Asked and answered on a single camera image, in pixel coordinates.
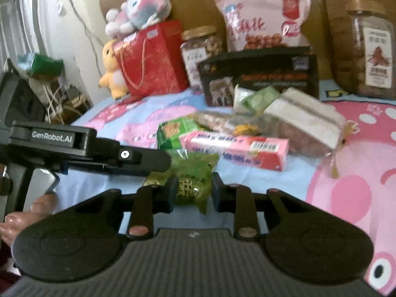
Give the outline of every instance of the red gift bag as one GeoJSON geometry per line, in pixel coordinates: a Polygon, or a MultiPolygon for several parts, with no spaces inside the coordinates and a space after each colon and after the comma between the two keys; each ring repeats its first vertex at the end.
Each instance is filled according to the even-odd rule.
{"type": "Polygon", "coordinates": [[[132,98],[180,93],[188,85],[181,58],[181,24],[166,21],[114,44],[132,98]]]}

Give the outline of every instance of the picture of dog on box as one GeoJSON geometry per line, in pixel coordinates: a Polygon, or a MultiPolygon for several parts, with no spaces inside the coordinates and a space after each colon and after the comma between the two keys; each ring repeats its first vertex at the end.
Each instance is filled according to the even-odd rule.
{"type": "Polygon", "coordinates": [[[234,101],[234,85],[232,77],[212,80],[209,84],[213,106],[232,106],[234,101]]]}

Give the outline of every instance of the jar lid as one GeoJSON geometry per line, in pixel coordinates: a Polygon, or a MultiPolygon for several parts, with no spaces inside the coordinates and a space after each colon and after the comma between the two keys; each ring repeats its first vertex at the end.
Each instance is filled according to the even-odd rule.
{"type": "Polygon", "coordinates": [[[216,27],[214,25],[204,25],[203,27],[196,27],[191,30],[186,30],[181,34],[184,41],[204,37],[206,35],[212,35],[216,33],[216,27]]]}
{"type": "Polygon", "coordinates": [[[345,6],[347,12],[350,11],[370,11],[386,15],[387,10],[385,6],[377,1],[371,0],[352,0],[345,6]]]}

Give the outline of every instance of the toothpaste box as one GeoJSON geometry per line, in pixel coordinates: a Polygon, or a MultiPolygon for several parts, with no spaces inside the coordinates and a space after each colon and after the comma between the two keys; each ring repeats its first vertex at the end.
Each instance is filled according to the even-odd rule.
{"type": "Polygon", "coordinates": [[[187,151],[218,153],[237,164],[283,171],[289,150],[287,139],[237,136],[194,131],[182,136],[180,143],[187,151]]]}

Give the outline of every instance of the pink snack bag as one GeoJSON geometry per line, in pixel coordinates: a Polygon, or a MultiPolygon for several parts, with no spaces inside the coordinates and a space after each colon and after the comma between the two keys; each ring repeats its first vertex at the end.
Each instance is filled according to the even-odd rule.
{"type": "Polygon", "coordinates": [[[228,51],[309,45],[300,27],[311,0],[215,0],[227,27],[228,51]]]}
{"type": "Polygon", "coordinates": [[[218,153],[220,157],[237,164],[262,169],[283,171],[289,149],[289,140],[270,137],[237,136],[195,131],[180,138],[187,151],[218,153]]]}

